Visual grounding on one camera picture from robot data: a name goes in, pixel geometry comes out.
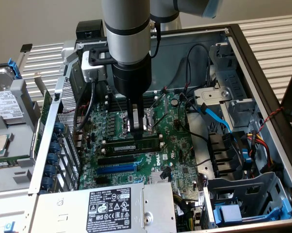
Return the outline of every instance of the screw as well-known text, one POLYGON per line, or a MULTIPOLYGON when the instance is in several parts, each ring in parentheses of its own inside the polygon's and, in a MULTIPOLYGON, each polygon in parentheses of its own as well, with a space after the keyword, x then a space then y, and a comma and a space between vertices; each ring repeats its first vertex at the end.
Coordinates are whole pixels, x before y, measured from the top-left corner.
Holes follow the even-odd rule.
POLYGON ((223 96, 223 97, 228 97, 228 96, 229 96, 229 92, 227 92, 227 91, 223 91, 223 92, 222 92, 222 96, 223 96))

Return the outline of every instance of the blue latch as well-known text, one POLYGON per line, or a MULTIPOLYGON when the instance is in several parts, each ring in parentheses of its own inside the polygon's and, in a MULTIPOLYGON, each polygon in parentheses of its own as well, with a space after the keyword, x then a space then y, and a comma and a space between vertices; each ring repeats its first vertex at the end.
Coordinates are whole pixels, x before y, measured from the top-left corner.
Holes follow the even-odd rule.
POLYGON ((10 68, 14 71, 16 79, 22 79, 18 66, 13 60, 11 60, 11 58, 8 61, 8 66, 10 66, 10 68))
POLYGON ((242 149, 242 156, 243 156, 243 170, 250 170, 252 168, 252 158, 248 155, 247 149, 242 149))
POLYGON ((4 233, 14 233, 15 222, 9 222, 5 225, 4 233))
POLYGON ((281 207, 275 207, 266 215, 242 217, 238 205, 216 206, 213 213, 216 225, 223 227, 290 219, 292 218, 292 207, 288 199, 283 199, 281 207))

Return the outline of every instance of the perforated metal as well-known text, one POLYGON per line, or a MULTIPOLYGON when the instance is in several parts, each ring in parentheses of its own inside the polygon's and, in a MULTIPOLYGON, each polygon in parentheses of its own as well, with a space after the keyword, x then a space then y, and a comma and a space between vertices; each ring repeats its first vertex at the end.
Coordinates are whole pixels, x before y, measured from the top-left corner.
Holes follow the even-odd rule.
POLYGON ((70 133, 73 134, 76 101, 75 101, 75 97, 74 97, 69 79, 65 80, 65 83, 63 86, 62 104, 63 104, 64 109, 63 109, 62 114, 58 114, 59 120, 63 124, 67 124, 69 127, 70 133))

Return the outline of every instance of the green circuit board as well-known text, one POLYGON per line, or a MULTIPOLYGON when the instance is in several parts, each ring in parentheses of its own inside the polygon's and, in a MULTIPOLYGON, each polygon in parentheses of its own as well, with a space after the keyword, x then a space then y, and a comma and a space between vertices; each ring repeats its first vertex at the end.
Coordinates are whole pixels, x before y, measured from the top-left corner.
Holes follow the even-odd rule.
POLYGON ((172 169, 171 185, 175 193, 182 195, 184 198, 197 199, 198 187, 193 189, 193 181, 198 182, 197 171, 195 167, 186 166, 179 160, 179 153, 182 150, 183 156, 189 164, 193 164, 195 160, 190 157, 190 148, 192 147, 191 135, 177 128, 174 125, 174 120, 178 119, 178 108, 171 105, 171 100, 179 100, 179 95, 168 93, 165 98, 158 101, 154 108, 156 120, 160 119, 166 113, 168 114, 158 124, 152 132, 145 132, 145 136, 163 135, 163 147, 158 152, 140 153, 134 155, 134 161, 140 162, 137 165, 137 170, 132 172, 110 173, 105 175, 97 175, 98 159, 105 158, 102 154, 102 142, 106 140, 123 139, 123 114, 124 112, 109 113, 104 110, 102 105, 97 105, 96 110, 92 113, 91 119, 95 124, 87 133, 95 133, 95 142, 91 142, 91 148, 84 150, 82 153, 82 173, 80 178, 79 189, 97 188, 102 186, 114 186, 128 183, 148 184, 152 182, 153 177, 158 177, 162 170, 167 166, 172 169), (114 125, 113 135, 110 132, 111 123, 114 125), (96 178, 105 176, 108 178, 108 184, 96 184, 96 178))

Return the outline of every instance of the black plastic bracket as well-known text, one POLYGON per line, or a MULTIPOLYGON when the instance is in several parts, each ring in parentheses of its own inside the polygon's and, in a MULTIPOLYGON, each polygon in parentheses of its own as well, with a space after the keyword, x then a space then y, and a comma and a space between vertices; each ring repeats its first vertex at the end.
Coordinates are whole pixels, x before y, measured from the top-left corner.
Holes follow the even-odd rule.
POLYGON ((107 52, 109 52, 108 46, 104 46, 101 48, 92 48, 89 51, 89 65, 94 67, 94 66, 117 64, 117 61, 112 57, 108 57, 108 58, 99 57, 101 53, 107 53, 107 52))
POLYGON ((20 52, 29 52, 31 51, 33 44, 22 45, 20 52))

